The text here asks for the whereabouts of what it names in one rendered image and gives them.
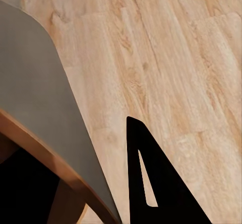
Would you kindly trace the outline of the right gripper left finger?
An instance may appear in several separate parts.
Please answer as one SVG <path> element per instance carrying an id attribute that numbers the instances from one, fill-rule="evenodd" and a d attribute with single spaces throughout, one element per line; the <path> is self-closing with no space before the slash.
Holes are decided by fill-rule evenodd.
<path id="1" fill-rule="evenodd" d="M 0 224 L 47 224 L 59 177 L 22 147 L 0 164 Z"/>

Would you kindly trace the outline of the trash can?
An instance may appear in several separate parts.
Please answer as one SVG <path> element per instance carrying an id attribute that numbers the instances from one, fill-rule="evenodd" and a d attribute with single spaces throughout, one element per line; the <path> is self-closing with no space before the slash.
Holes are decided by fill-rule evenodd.
<path id="1" fill-rule="evenodd" d="M 59 177 L 47 224 L 80 224 L 88 207 L 123 224 L 53 40 L 0 0 L 0 164 L 21 147 Z"/>

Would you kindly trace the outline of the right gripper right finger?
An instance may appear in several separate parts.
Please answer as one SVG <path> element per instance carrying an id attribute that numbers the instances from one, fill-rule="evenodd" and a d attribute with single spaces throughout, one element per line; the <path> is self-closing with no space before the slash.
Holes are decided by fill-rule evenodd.
<path id="1" fill-rule="evenodd" d="M 141 153 L 158 207 L 146 204 Z M 127 117 L 130 224 L 212 224 L 146 125 Z"/>

